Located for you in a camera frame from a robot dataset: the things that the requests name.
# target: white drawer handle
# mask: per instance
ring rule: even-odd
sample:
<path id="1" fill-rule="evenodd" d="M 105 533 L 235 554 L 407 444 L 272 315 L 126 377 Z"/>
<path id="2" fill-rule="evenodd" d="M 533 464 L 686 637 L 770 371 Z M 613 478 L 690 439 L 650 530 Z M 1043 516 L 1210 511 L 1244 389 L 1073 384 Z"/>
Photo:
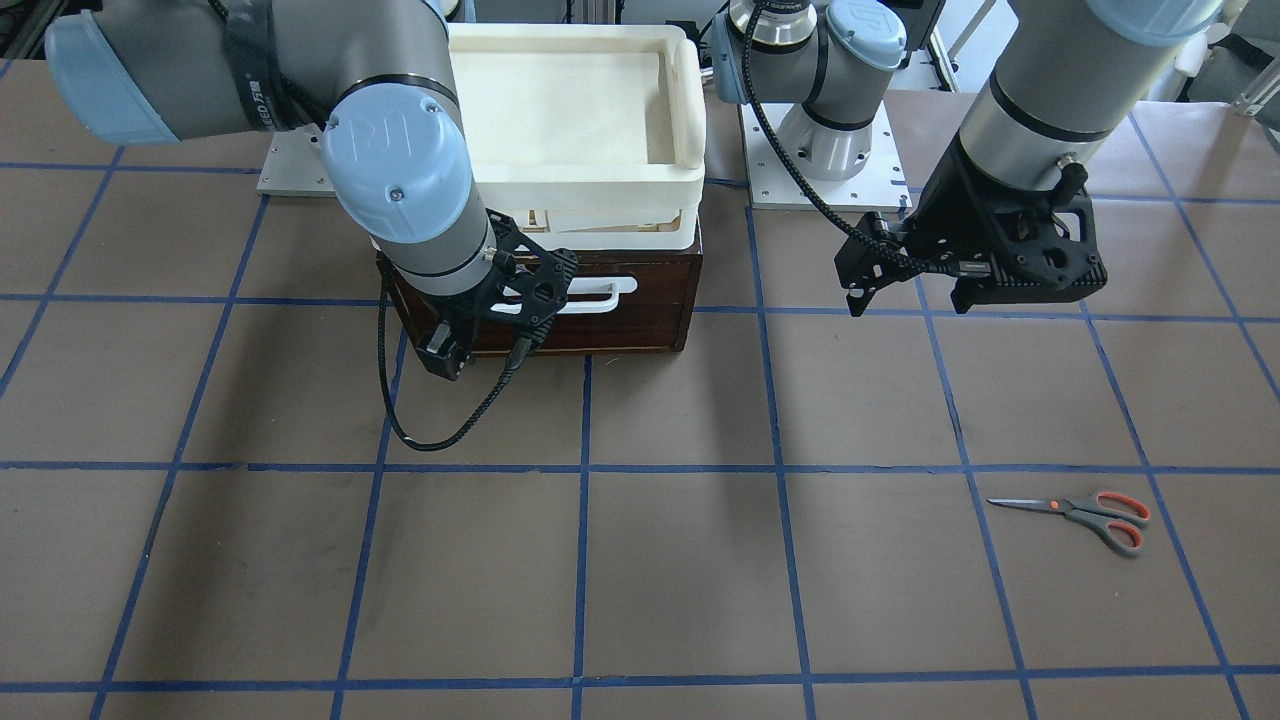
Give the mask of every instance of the white drawer handle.
<path id="1" fill-rule="evenodd" d="M 559 314 L 603 315 L 604 313 L 612 313 L 618 309 L 618 301 L 622 296 L 635 292 L 636 287 L 639 286 L 635 278 L 573 278 L 573 282 L 568 286 L 570 295 L 608 295 L 609 299 L 570 301 Z M 504 288 L 503 295 L 515 297 L 516 292 L 511 288 Z M 520 314 L 520 305 L 494 305 L 493 309 L 497 313 L 507 313 L 508 315 Z"/>

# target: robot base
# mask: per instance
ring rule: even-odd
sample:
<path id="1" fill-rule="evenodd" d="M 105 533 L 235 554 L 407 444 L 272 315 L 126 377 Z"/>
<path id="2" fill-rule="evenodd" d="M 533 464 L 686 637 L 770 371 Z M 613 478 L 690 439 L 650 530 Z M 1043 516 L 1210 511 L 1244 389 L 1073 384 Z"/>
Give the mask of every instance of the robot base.
<path id="1" fill-rule="evenodd" d="M 788 104 L 764 104 L 764 114 L 774 129 L 790 110 Z M 741 119 L 746 172 L 751 181 L 751 206 L 762 210 L 812 209 L 813 205 L 800 193 L 769 146 L 750 105 L 742 105 Z M 809 181 L 827 205 L 836 210 L 893 213 L 911 206 L 911 195 L 906 191 L 906 177 L 902 174 L 902 163 L 897 156 L 897 145 L 883 104 L 876 111 L 872 126 L 876 145 L 860 173 L 842 182 Z"/>

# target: white container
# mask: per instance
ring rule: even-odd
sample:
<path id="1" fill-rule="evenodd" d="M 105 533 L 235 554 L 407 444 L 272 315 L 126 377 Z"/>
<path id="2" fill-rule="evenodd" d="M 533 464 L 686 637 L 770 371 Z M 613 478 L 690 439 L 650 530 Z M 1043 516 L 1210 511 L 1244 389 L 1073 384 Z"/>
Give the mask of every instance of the white container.
<path id="1" fill-rule="evenodd" d="M 545 247 L 684 250 L 703 195 L 698 54 L 664 26 L 453 24 L 485 204 Z"/>

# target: handle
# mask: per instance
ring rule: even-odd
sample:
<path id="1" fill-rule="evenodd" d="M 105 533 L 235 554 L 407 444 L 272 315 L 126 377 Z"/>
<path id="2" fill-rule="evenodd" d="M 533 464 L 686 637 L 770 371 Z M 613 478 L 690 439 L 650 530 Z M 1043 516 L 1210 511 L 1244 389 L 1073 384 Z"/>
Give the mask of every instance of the handle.
<path id="1" fill-rule="evenodd" d="M 1110 500 L 1116 505 L 1123 505 L 1124 509 L 1108 507 L 1102 505 L 1103 500 Z M 1117 518 L 1120 520 L 1128 520 L 1139 528 L 1146 528 L 1147 523 L 1151 520 L 1151 510 L 1142 502 L 1129 497 L 1128 495 L 1121 495 L 1112 491 L 1100 491 L 1093 493 L 1093 497 L 1084 500 L 1073 500 L 1071 505 L 1076 506 L 1085 512 L 1093 512 L 1096 515 L 1105 515 L 1107 518 Z"/>
<path id="2" fill-rule="evenodd" d="M 1124 520 L 1105 518 L 1083 510 L 1068 510 L 1066 519 L 1093 530 L 1096 536 L 1102 538 L 1102 542 L 1107 543 L 1107 547 L 1125 557 L 1137 557 L 1142 552 L 1142 532 Z"/>
<path id="3" fill-rule="evenodd" d="M 576 302 L 568 302 L 558 314 L 603 315 L 604 313 L 612 313 L 618 309 L 618 302 L 621 302 L 622 296 L 628 292 L 635 292 L 637 287 L 639 284 L 636 283 L 636 279 L 631 277 L 573 278 L 573 282 L 568 286 L 570 295 L 608 295 L 609 297 L 608 300 L 580 300 Z M 503 288 L 503 295 L 507 297 L 516 297 L 516 292 L 511 288 Z M 518 315 L 520 305 L 494 305 L 493 310 L 495 313 Z"/>

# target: scissors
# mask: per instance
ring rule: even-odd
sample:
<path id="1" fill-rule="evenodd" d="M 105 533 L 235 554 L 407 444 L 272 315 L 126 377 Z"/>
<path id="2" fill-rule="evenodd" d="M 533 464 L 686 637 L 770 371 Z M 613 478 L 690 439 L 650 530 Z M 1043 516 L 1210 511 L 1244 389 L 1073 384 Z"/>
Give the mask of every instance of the scissors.
<path id="1" fill-rule="evenodd" d="M 1102 505 L 1103 500 L 1121 507 Z M 1125 557 L 1137 557 L 1142 551 L 1140 528 L 1146 528 L 1151 520 L 1151 510 L 1147 510 L 1146 505 L 1128 495 L 1111 491 L 1096 492 L 1093 497 L 1082 500 L 987 500 L 987 502 L 1001 507 L 1062 515 L 1097 533 L 1107 547 Z"/>

